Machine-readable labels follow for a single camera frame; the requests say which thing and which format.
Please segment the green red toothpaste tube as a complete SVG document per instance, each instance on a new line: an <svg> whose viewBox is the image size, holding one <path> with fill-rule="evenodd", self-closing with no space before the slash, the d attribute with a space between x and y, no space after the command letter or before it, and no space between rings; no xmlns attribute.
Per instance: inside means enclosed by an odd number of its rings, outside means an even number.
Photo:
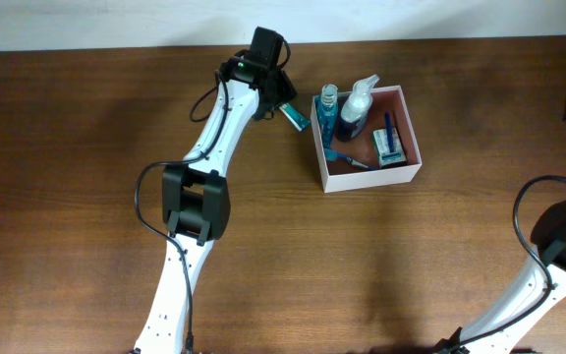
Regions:
<svg viewBox="0 0 566 354"><path fill-rule="evenodd" d="M311 121L309 119L307 119L302 113L300 113L289 103L281 104L279 106L279 110L287 117L287 119L297 129L298 132L302 132L311 124Z"/></svg>

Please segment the blue disposable razor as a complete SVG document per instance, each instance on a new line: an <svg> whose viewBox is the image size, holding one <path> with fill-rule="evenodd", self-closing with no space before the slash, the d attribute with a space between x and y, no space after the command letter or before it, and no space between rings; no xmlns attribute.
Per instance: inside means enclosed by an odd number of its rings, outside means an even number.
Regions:
<svg viewBox="0 0 566 354"><path fill-rule="evenodd" d="M402 162L405 154L400 146L399 138L394 138L394 128L391 122L391 115L384 114L385 128L375 132L375 143L381 165Z"/></svg>

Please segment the green mouthwash bottle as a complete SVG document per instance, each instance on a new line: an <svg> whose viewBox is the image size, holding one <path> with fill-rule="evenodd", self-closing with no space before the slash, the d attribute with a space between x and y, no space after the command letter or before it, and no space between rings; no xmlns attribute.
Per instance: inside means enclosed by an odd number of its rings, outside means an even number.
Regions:
<svg viewBox="0 0 566 354"><path fill-rule="evenodd" d="M316 96L314 102L322 146L325 149L329 149L333 140L338 114L338 87L333 84L323 86L320 96Z"/></svg>

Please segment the blue white toothbrush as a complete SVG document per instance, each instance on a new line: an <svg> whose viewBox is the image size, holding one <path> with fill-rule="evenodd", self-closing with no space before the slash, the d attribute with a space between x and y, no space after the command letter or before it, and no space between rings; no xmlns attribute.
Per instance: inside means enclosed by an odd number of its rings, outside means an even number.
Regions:
<svg viewBox="0 0 566 354"><path fill-rule="evenodd" d="M346 161L349 165L351 165L353 167L356 167L356 168L359 168L359 169L362 169L362 170L365 170L365 171L373 171L374 170L374 167L363 164L363 163L357 161L356 159L352 158L351 156L348 156L344 153L338 152L338 151L330 149L330 148L327 148L324 151L324 155L325 155L325 159L327 161L335 162L335 161L342 160L342 161Z"/></svg>

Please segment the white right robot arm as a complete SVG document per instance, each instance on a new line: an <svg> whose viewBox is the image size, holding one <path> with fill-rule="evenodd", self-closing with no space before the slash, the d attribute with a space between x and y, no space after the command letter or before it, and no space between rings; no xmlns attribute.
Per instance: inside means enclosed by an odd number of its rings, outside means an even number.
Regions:
<svg viewBox="0 0 566 354"><path fill-rule="evenodd" d="M566 201L549 207L526 239L519 207L529 189L541 182L566 185L566 177L544 175L519 191L512 211L515 234L528 258L500 298L479 318L439 341L436 353L513 353L516 344L566 297Z"/></svg>

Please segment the blue foam soap dispenser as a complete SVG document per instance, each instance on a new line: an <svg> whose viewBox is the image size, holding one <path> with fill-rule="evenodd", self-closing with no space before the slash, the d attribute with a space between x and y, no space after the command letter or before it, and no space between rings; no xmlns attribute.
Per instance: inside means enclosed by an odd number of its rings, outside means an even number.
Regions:
<svg viewBox="0 0 566 354"><path fill-rule="evenodd" d="M372 105L372 90L379 81L379 75L358 80L345 101L338 121L337 139L349 142L364 128Z"/></svg>

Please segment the green white soap bar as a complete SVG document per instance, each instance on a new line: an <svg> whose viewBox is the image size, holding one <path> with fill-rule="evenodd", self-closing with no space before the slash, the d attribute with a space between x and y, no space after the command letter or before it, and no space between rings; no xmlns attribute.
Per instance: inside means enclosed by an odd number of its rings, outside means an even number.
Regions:
<svg viewBox="0 0 566 354"><path fill-rule="evenodd" d="M395 128L388 134L386 129L372 132L372 142L381 168L403 165L407 162L398 132Z"/></svg>

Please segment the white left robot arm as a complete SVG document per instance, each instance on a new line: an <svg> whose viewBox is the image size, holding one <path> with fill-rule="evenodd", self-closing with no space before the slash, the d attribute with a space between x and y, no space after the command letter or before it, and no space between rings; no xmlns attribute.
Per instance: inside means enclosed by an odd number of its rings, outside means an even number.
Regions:
<svg viewBox="0 0 566 354"><path fill-rule="evenodd" d="M256 28L250 47L216 70L215 103L202 120L197 142L183 159L157 162L166 227L159 235L166 254L134 352L193 352L198 276L230 218L228 168L248 123L272 118L275 109L295 97L284 71L290 57L289 43L280 33Z"/></svg>

